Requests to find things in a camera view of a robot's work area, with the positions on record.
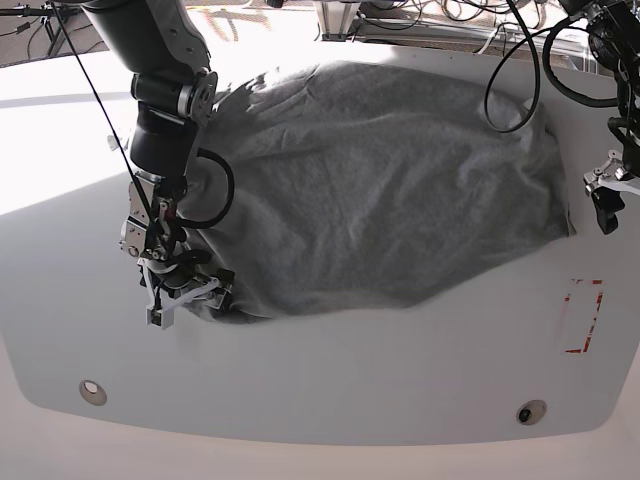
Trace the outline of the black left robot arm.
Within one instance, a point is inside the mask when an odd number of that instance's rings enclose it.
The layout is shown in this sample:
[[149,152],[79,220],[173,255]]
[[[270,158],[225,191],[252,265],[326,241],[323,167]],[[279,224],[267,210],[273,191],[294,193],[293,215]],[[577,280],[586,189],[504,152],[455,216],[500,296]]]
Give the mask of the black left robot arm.
[[[532,119],[540,100],[542,76],[565,98],[593,109],[616,108],[617,117],[607,121],[607,128],[621,144],[620,152],[612,150],[606,162],[583,177],[585,193],[591,199],[597,223],[603,234],[618,228],[617,213],[625,208],[621,194],[639,194],[639,18],[636,9],[627,1],[563,1],[566,17],[552,27],[535,33],[525,25],[515,3],[508,3],[524,38],[516,43],[500,60],[484,92],[483,110],[486,122],[499,133],[513,133]],[[616,95],[612,98],[593,98],[579,93],[556,76],[551,66],[551,52],[559,33],[575,30],[581,19],[587,21],[582,29],[588,34],[588,48],[601,66],[613,73]],[[489,94],[506,61],[520,47],[529,47],[534,63],[534,91],[531,105],[524,118],[511,127],[499,128],[489,117]]]

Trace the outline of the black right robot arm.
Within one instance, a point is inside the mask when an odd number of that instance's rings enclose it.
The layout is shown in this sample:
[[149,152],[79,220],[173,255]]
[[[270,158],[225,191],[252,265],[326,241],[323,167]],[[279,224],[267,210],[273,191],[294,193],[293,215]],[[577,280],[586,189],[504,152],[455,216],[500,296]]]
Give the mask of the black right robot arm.
[[[138,114],[124,156],[137,169],[120,245],[139,267],[149,296],[147,322],[167,328],[175,309],[193,301],[225,310],[233,272],[206,273],[211,254],[187,243],[189,231],[209,229],[227,215],[235,193],[229,164],[200,145],[218,82],[206,42],[181,1],[83,1],[80,6],[133,74]],[[227,181],[224,206],[207,220],[178,213],[188,191],[187,165],[197,157],[220,166]]]

